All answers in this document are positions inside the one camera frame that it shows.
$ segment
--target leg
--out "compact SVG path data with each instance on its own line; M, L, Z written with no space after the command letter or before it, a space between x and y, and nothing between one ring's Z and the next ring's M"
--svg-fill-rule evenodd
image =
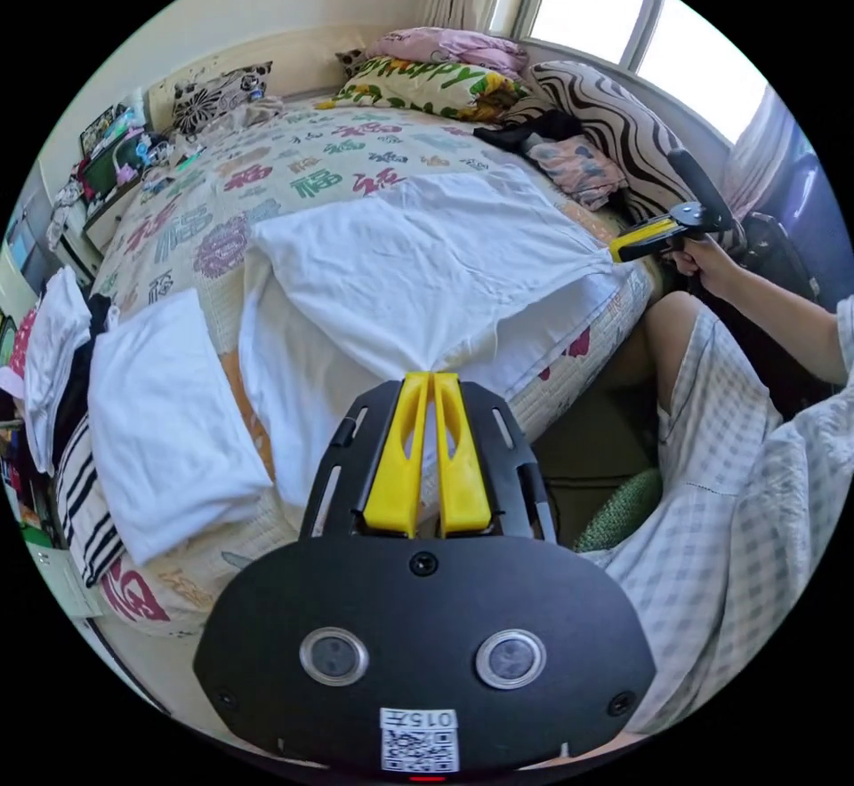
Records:
M640 322L656 370L658 403L666 413L671 412L676 378L703 307L696 297L674 291L655 303Z
M597 385L605 391L628 389L655 374L659 403L669 412L676 375L702 307L682 291L654 303L606 363Z

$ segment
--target screw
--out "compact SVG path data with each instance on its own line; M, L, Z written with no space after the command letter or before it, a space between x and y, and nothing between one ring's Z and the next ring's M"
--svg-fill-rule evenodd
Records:
M633 705L635 701L635 693L632 691L622 691L608 704L608 714L612 718L619 718L624 715Z
M430 552L417 552L409 561L409 569L415 575L433 575L439 569L439 561Z
M230 694L227 691L220 691L216 697L225 709L236 709L238 707L238 702L235 700L234 694Z

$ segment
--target window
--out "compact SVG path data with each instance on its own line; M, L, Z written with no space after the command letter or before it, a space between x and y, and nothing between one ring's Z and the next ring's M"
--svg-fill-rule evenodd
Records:
M735 142L765 92L738 48L680 0L664 0L638 75L669 92Z
M619 63L643 0L541 0L531 38L578 48ZM581 18L570 18L573 12Z
M513 34L632 72L730 142L747 127L766 86L753 63L680 0L522 0Z

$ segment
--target label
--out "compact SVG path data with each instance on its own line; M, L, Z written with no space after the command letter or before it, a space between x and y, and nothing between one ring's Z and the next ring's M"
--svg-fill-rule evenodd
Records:
M460 770L453 709L380 709L383 771L448 774Z

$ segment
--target green cushion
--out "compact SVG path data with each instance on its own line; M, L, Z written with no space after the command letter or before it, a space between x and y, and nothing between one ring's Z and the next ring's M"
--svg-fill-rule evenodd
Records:
M662 492L658 469L647 469L630 477L591 519L573 545L573 551L613 549L647 521L658 507Z

